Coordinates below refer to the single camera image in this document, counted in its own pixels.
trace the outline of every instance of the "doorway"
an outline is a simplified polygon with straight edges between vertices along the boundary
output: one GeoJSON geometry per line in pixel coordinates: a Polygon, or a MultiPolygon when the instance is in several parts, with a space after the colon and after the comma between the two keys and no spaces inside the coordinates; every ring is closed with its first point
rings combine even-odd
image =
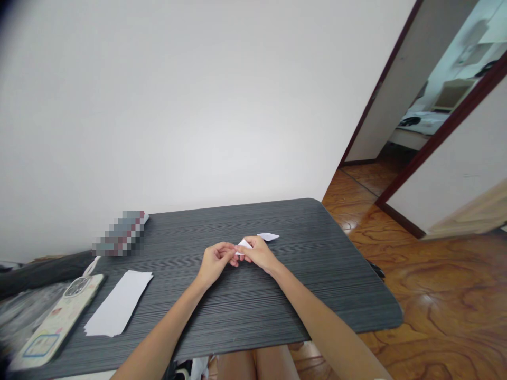
{"type": "Polygon", "coordinates": [[[416,2],[339,165],[378,205],[503,79],[506,18],[506,0],[416,2]]]}

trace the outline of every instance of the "striped table surface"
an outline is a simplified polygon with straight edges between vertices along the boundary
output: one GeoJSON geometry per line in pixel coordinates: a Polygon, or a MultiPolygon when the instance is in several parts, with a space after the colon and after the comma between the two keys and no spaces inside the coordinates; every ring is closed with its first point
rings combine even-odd
{"type": "MultiPolygon", "coordinates": [[[[275,256],[357,333],[402,323],[394,296],[324,206],[293,199],[151,214],[137,255],[103,257],[94,274],[107,279],[58,358],[25,373],[29,378],[70,376],[118,368],[195,278],[207,246],[237,244],[271,232],[275,256]],[[84,325],[129,270],[152,272],[123,334],[87,337],[84,325]]],[[[309,340],[277,283],[246,261],[229,265],[207,291],[183,331],[174,359],[309,340]]]]}

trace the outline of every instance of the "bed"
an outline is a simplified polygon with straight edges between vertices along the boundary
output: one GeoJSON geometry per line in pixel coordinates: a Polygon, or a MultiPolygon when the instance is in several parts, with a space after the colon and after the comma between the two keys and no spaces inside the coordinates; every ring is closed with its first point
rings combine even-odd
{"type": "Polygon", "coordinates": [[[419,117],[421,121],[415,125],[398,125],[389,141],[411,149],[421,150],[449,115],[466,98],[478,80],[478,78],[454,79],[444,82],[440,94],[430,107],[431,112],[407,112],[401,118],[400,124],[410,117],[419,117]]]}
{"type": "Polygon", "coordinates": [[[449,117],[448,113],[440,112],[407,112],[402,121],[410,117],[419,117],[419,124],[411,126],[397,126],[389,141],[411,149],[421,150],[424,144],[433,136],[449,117]]]}

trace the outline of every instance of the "baseboard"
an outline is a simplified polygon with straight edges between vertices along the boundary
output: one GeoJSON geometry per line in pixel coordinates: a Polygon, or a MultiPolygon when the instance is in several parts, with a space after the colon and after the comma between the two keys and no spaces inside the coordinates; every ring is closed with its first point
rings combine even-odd
{"type": "Polygon", "coordinates": [[[410,232],[415,238],[422,239],[424,236],[426,236],[426,232],[421,230],[418,226],[413,224],[387,203],[377,204],[377,207],[388,214],[391,218],[393,218],[400,226],[410,232]]]}
{"type": "Polygon", "coordinates": [[[372,158],[369,160],[356,160],[356,161],[345,161],[342,166],[351,166],[351,165],[364,165],[364,164],[373,164],[377,161],[376,158],[372,158]]]}

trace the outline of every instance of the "floor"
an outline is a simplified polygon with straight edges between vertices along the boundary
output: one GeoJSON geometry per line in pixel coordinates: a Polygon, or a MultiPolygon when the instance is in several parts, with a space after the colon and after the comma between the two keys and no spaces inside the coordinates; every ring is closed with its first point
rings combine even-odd
{"type": "MultiPolygon", "coordinates": [[[[339,169],[322,202],[405,311],[360,337],[394,379],[506,379],[507,234],[418,241],[373,204],[403,166],[339,169]]],[[[301,380],[338,379],[312,342],[289,348],[301,380]]]]}
{"type": "Polygon", "coordinates": [[[344,166],[342,170],[380,196],[416,154],[416,150],[387,143],[374,164],[344,166]]]}

